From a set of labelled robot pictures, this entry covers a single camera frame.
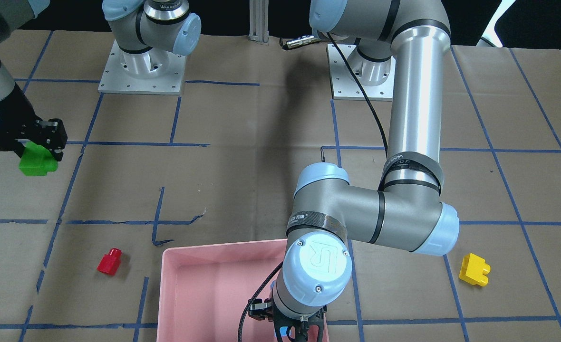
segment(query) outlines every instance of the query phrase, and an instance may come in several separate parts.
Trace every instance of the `black background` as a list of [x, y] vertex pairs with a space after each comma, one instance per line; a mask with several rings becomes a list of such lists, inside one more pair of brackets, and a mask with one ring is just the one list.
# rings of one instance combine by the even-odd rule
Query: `black background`
[[[500, 0], [442, 0], [452, 26], [452, 44], [476, 45]], [[102, 0], [51, 0], [50, 6], [23, 29], [110, 31]], [[206, 35], [249, 33], [248, 0], [191, 0]], [[269, 33], [296, 38], [311, 33], [309, 0], [270, 0]], [[561, 0], [517, 0], [496, 24], [509, 48], [561, 48]]]

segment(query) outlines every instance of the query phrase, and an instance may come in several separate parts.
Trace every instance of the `pink bin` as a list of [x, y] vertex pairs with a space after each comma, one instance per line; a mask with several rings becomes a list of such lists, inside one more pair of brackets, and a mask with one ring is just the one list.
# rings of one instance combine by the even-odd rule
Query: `pink bin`
[[[242, 310], [283, 260], [285, 243], [268, 240], [167, 249], [157, 342], [236, 342]], [[259, 298], [269, 294], [267, 286]], [[327, 328], [323, 341], [329, 341]], [[272, 323], [247, 316], [243, 342], [276, 342]]]

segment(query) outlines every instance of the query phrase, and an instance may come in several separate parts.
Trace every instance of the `red block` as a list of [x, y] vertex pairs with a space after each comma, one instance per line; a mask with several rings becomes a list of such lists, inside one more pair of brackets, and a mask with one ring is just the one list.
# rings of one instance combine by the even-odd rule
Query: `red block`
[[118, 267], [120, 266], [120, 256], [122, 251], [117, 248], [109, 250], [109, 254], [104, 255], [101, 262], [98, 264], [97, 271], [105, 273], [106, 275], [115, 275]]

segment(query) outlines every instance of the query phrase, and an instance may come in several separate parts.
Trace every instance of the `yellow block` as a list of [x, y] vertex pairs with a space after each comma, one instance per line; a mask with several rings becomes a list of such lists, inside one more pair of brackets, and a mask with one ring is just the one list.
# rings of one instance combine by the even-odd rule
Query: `yellow block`
[[490, 273], [490, 266], [485, 263], [485, 259], [469, 253], [463, 258], [463, 267], [460, 270], [459, 279], [471, 285], [486, 286], [487, 275]]

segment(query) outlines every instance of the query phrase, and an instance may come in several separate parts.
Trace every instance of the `green block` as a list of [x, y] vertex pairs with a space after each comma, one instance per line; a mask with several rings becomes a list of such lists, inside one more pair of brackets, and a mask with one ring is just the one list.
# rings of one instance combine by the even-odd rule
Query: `green block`
[[28, 141], [18, 168], [26, 176], [46, 176], [48, 172], [54, 172], [58, 169], [58, 161], [45, 147]]

